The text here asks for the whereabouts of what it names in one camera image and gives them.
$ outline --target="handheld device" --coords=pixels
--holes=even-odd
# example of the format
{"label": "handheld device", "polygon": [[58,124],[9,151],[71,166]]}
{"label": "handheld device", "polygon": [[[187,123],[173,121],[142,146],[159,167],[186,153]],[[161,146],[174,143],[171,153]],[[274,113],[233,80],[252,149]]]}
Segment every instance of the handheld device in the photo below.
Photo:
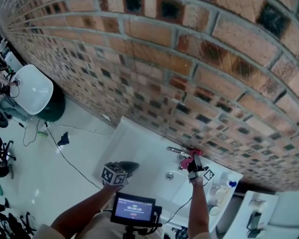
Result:
{"label": "handheld device", "polygon": [[135,231],[143,236],[149,235],[162,226],[159,223],[162,207],[156,206],[155,203],[156,200],[152,198],[116,193],[111,222],[127,226],[123,239],[134,239]]}

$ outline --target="screen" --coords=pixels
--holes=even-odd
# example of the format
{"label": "screen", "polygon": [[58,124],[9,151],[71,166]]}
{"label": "screen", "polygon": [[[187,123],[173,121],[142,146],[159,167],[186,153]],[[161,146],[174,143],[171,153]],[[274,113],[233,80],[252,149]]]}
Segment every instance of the screen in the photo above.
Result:
{"label": "screen", "polygon": [[152,207],[153,204],[151,203],[119,198],[115,216],[139,221],[150,221]]}

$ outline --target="person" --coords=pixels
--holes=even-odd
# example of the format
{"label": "person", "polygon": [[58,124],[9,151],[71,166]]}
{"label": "person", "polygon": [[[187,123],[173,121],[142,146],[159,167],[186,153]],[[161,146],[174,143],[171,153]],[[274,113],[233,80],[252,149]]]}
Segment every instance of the person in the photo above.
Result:
{"label": "person", "polygon": [[14,100],[10,98],[10,87],[18,86],[17,82],[10,82],[2,73],[7,67],[0,68],[0,109],[22,121],[27,121],[29,114],[22,109]]}
{"label": "person", "polygon": [[[188,236],[189,239],[209,239],[209,214],[202,177],[197,177],[192,185]],[[105,184],[101,191],[58,216],[50,227],[41,225],[33,239],[70,239],[74,235],[76,239],[122,239],[125,226],[111,223],[110,212],[99,212],[119,189],[119,186]],[[135,236],[136,239],[163,239],[163,232],[160,228],[148,236],[137,233]]]}

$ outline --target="brick wall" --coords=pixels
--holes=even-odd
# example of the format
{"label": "brick wall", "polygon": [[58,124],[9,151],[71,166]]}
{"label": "brick wall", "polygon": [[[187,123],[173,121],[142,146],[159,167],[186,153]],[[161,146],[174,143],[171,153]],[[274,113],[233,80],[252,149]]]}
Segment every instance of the brick wall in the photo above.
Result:
{"label": "brick wall", "polygon": [[273,190],[299,190],[299,0],[0,0],[64,92]]}

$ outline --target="faucet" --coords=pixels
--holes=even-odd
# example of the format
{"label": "faucet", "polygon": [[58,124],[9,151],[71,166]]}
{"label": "faucet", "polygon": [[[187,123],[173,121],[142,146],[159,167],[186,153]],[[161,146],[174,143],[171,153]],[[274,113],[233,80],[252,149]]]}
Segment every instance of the faucet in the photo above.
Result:
{"label": "faucet", "polygon": [[208,166],[204,167],[201,163],[199,156],[202,155],[202,152],[198,149],[189,151],[184,151],[174,147],[167,147],[166,149],[179,154],[178,158],[180,160],[180,164],[178,169],[187,169],[189,172],[189,180],[196,178],[198,176],[197,172],[207,171],[209,169]]}
{"label": "faucet", "polygon": [[178,154],[189,155],[188,151],[184,151],[184,150],[177,149],[177,148],[174,148],[174,147],[167,147],[166,150],[173,151],[173,152],[178,153]]}
{"label": "faucet", "polygon": [[190,157],[189,153],[187,151],[177,149],[177,148],[174,148],[174,147],[167,147],[166,150],[169,150],[169,151],[172,151],[172,152],[175,152],[175,153],[179,154],[177,156],[177,159],[179,161],[178,171],[183,170],[183,167],[182,167],[181,163],[182,163],[183,160]]}

